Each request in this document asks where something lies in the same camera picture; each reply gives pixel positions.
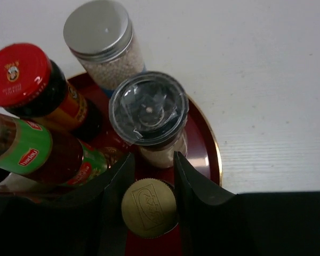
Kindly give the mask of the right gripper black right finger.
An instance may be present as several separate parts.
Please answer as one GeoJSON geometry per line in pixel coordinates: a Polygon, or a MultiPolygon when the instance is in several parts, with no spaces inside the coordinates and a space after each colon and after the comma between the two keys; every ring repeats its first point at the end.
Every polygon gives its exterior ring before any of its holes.
{"type": "Polygon", "coordinates": [[[320,191],[233,194],[174,154],[183,255],[320,255],[320,191]]]}

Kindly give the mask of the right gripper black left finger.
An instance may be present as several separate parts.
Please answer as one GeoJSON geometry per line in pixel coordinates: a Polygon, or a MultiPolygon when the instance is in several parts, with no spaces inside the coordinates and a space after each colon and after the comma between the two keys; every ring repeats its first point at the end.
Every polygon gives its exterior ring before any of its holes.
{"type": "Polygon", "coordinates": [[[0,255],[124,255],[121,202],[134,171],[127,154],[52,202],[0,195],[0,255]]]}

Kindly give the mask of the yellow label small oil bottle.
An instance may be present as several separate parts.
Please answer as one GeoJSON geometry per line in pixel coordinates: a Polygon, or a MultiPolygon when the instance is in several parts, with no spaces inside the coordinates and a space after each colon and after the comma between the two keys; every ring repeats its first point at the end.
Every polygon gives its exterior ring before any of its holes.
{"type": "Polygon", "coordinates": [[[126,190],[121,202],[128,229],[145,238],[158,238],[178,224],[174,187],[164,180],[140,179],[126,190]]]}

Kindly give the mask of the red lid chili sauce jar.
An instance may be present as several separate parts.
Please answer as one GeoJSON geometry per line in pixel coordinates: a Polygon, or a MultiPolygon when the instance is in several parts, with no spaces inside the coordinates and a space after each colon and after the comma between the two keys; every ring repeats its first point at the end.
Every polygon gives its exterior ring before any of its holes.
{"type": "Polygon", "coordinates": [[[0,107],[89,142],[103,128],[103,115],[38,46],[15,43],[0,50],[0,107]]]}

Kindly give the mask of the silver lid blue label jar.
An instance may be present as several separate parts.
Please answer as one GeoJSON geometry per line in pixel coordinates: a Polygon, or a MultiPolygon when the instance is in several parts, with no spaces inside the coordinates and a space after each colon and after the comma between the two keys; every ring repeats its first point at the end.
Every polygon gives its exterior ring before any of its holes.
{"type": "Polygon", "coordinates": [[[108,97],[126,79],[146,71],[133,23],[117,1],[90,1],[67,18],[63,37],[71,53],[108,97]]]}

